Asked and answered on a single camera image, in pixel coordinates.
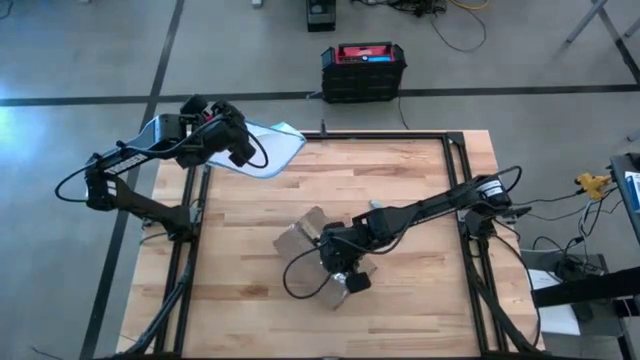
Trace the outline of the brown cardboard box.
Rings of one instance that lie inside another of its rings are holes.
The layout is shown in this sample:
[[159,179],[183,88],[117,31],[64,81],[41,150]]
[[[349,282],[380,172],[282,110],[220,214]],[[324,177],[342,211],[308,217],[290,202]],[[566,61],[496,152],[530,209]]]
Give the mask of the brown cardboard box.
[[[345,286],[347,274],[329,273],[321,263],[320,236],[323,227],[331,222],[334,221],[323,209],[315,206],[279,235],[273,245],[285,262],[282,284],[286,293],[297,300],[316,299],[323,307],[336,310],[353,294]],[[358,272],[367,273],[371,281],[377,266],[367,256],[366,247],[363,251]]]

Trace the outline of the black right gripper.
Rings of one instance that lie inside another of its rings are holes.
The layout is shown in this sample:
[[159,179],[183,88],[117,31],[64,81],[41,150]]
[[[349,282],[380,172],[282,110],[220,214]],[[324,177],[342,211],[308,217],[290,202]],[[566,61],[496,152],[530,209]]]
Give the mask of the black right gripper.
[[320,236],[320,259],[329,273],[343,273],[345,286],[351,294],[371,287],[369,275],[358,272],[363,249],[367,246],[368,230],[365,225],[346,227],[343,222],[326,224]]

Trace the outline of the white paper sheet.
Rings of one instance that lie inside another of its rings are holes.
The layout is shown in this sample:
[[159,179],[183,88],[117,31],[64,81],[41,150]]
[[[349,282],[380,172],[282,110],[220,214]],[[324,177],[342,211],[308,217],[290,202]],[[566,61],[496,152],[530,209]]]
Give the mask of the white paper sheet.
[[[531,269],[528,271],[533,290],[559,285],[560,281],[546,271]],[[570,305],[539,307],[541,315],[541,331],[561,335],[579,336],[580,327],[576,315]]]

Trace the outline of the white mesh bag blue trim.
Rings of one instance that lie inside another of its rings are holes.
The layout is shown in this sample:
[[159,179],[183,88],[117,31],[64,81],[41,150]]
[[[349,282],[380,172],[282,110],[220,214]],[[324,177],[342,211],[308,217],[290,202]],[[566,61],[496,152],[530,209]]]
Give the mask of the white mesh bag blue trim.
[[253,165],[234,165],[229,159],[229,150],[215,153],[206,164],[257,179],[269,179],[281,173],[306,144],[304,135],[286,122],[264,126],[247,121],[246,125],[249,132],[257,138],[249,138],[249,143],[256,149],[256,153],[250,158]]

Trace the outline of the blue box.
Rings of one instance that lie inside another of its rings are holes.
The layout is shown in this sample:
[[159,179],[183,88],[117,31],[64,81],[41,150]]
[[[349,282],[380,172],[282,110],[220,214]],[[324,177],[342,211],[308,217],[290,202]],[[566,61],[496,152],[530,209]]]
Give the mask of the blue box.
[[631,209],[634,213],[640,214],[640,173],[626,171],[624,178],[629,192]]

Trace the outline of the yellow power plug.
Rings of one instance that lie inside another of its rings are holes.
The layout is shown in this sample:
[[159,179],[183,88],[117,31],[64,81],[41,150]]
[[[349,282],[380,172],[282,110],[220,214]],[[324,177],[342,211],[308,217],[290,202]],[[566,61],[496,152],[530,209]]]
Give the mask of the yellow power plug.
[[605,197],[605,190],[611,184],[611,176],[583,173],[574,179],[574,183],[580,187],[580,193],[587,194],[591,200],[599,201]]

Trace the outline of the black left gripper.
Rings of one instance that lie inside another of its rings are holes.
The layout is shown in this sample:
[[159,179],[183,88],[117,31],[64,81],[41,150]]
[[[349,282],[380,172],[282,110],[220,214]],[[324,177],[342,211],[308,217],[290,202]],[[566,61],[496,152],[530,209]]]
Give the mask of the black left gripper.
[[204,119],[179,148],[176,161],[182,168],[202,165],[225,150],[229,150],[228,159],[237,167],[243,167],[255,155],[256,149],[250,143],[240,143],[240,132],[247,130],[244,114],[226,100],[209,104],[203,96],[193,95],[182,105],[180,114]]

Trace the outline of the black power adapter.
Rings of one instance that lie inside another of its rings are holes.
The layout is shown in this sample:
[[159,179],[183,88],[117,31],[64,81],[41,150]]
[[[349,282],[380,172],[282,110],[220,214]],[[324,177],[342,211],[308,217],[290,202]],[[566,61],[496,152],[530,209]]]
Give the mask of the black power adapter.
[[563,282],[583,280],[588,277],[591,264],[579,258],[566,257],[558,260],[554,267],[557,278]]

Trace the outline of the black flat bar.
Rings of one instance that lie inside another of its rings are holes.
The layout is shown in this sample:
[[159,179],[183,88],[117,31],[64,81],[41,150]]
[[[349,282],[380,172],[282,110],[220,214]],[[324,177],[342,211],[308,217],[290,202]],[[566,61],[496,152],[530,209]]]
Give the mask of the black flat bar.
[[532,291],[538,307],[640,295],[640,267]]

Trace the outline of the black aluminium table frame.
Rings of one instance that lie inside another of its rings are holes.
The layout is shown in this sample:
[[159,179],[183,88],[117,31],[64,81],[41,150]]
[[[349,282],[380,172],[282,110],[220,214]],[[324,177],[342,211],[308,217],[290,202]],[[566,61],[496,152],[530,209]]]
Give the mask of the black aluminium table frame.
[[305,133],[277,176],[161,163],[153,200],[187,205],[194,234],[140,245],[121,358],[540,360],[529,275],[506,225],[463,211],[411,227],[367,255],[370,289],[336,310],[290,297],[273,242],[311,208],[334,222],[405,206],[480,175],[506,175],[482,131]]

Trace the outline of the dark side table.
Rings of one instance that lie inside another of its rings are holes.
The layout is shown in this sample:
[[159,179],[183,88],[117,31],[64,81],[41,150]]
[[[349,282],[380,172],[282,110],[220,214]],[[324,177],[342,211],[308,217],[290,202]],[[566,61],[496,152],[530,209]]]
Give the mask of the dark side table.
[[640,214],[634,213],[631,209],[629,192],[626,188],[624,178],[624,173],[626,171],[640,173],[640,152],[614,155],[610,158],[611,175],[618,186],[636,241],[640,244]]

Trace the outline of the small black floor box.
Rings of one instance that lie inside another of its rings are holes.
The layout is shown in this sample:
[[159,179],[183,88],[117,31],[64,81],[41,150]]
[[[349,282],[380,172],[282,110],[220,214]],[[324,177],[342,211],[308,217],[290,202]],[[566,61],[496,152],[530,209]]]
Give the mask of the small black floor box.
[[336,0],[306,0],[306,22],[309,32],[334,31]]

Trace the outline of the black red power station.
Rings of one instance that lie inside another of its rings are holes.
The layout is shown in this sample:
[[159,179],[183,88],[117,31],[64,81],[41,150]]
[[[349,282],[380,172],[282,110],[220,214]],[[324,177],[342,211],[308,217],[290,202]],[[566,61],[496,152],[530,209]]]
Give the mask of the black red power station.
[[392,42],[339,44],[325,50],[321,62],[327,103],[391,101],[407,67],[404,50]]

